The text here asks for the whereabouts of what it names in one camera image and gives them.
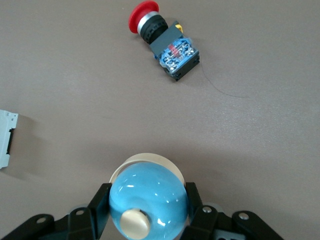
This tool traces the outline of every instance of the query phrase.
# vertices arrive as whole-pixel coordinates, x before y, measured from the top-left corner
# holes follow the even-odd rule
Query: silver metal ring
[[[143,18],[140,19],[138,27],[137,27],[137,31],[138,31],[139,35],[140,35],[141,29],[145,25],[145,23],[150,18],[152,18],[153,16],[156,16],[156,15],[159,15],[159,13],[157,11],[151,11],[151,12],[147,13],[146,15],[144,15]]]

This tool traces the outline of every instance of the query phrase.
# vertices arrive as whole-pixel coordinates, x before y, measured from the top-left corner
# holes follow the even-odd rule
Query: light blue ball
[[[167,168],[151,162],[135,163],[115,179],[109,195],[110,214],[122,235],[122,214],[140,209],[148,217],[150,232],[143,240],[173,240],[184,228],[188,197],[182,182]]]

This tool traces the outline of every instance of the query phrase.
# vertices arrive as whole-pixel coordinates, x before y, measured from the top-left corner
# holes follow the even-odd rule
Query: round knob
[[[150,12],[158,12],[159,11],[159,5],[155,1],[147,0],[141,2],[138,6],[135,7],[135,9],[132,11],[128,25],[129,29],[132,33],[137,34],[138,33],[138,24],[140,20],[147,15]]]
[[[150,232],[150,222],[139,209],[129,209],[120,218],[120,227],[125,235],[134,240],[144,239]]]

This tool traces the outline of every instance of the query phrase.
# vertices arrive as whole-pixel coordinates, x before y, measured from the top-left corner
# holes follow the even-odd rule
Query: white plastic component
[[[130,239],[140,240],[148,236],[150,222],[139,209],[125,211],[120,218],[120,227]]]
[[[113,183],[116,180],[117,176],[124,168],[126,168],[129,165],[132,165],[134,163],[143,163],[143,162],[159,164],[159,165],[165,167],[166,169],[170,170],[174,175],[176,175],[176,177],[180,180],[180,182],[182,182],[182,184],[185,185],[184,176],[182,175],[179,168],[169,159],[167,159],[163,156],[154,154],[154,153],[140,153],[140,154],[134,155],[132,157],[129,157],[112,174],[112,176],[110,178],[110,183]]]
[[[16,128],[17,121],[17,113],[0,110],[0,169],[9,164],[8,146],[11,140],[11,130]]]

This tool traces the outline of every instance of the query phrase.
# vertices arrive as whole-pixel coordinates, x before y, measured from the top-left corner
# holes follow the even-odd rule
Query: gray surface
[[[0,237],[88,203],[128,157],[172,160],[205,202],[320,235],[320,1],[158,1],[201,64],[178,83],[127,27],[140,1],[0,1]],[[111,221],[102,240],[122,239]]]

